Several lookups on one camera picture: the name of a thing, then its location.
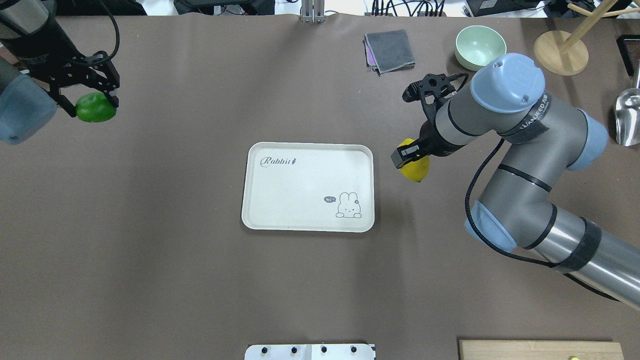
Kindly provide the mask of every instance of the wooden stand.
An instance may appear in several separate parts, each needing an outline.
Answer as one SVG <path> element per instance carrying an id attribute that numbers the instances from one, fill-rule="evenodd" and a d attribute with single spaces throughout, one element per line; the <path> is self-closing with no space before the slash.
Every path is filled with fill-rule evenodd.
<path id="1" fill-rule="evenodd" d="M 640 6 L 640 0 L 634 0 L 634 2 Z M 615 3 L 616 0 L 604 0 L 593 12 L 569 4 L 569 9 L 585 15 L 587 18 L 573 33 L 548 31 L 540 35 L 533 45 L 538 63 L 551 72 L 565 76 L 576 75 L 584 70 L 589 61 L 589 51 L 580 38 L 602 17 L 640 11 L 640 8 L 635 8 L 607 12 Z"/>

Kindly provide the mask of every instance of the bunny illustration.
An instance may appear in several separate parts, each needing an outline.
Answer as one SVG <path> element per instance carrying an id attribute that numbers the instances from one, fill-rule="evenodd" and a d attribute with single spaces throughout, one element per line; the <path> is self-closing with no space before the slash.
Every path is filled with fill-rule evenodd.
<path id="1" fill-rule="evenodd" d="M 342 193 L 340 194 L 340 203 L 338 204 L 337 218 L 361 218 L 360 203 L 358 202 L 358 194 Z"/>

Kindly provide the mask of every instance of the metal scoop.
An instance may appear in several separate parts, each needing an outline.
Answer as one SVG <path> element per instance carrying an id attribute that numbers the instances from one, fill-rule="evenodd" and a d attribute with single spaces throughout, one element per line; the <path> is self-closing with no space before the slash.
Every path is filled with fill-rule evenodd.
<path id="1" fill-rule="evenodd" d="M 616 101 L 616 142 L 631 146 L 640 143 L 640 61 L 636 87 L 623 91 Z"/>

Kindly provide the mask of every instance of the mint green bowl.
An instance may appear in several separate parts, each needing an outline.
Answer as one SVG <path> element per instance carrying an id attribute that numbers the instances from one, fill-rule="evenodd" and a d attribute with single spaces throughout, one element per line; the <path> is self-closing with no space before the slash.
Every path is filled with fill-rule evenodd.
<path id="1" fill-rule="evenodd" d="M 456 37 L 456 59 L 465 68 L 478 71 L 507 53 L 507 44 L 497 31 L 482 25 L 462 29 Z"/>

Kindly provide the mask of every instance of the green lime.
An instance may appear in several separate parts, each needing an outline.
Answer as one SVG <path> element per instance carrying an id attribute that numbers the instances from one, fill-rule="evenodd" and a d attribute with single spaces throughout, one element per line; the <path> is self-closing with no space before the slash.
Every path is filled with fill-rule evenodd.
<path id="1" fill-rule="evenodd" d="M 92 92 L 78 99 L 76 115 L 85 122 L 103 122 L 116 115 L 116 108 L 103 93 Z"/>

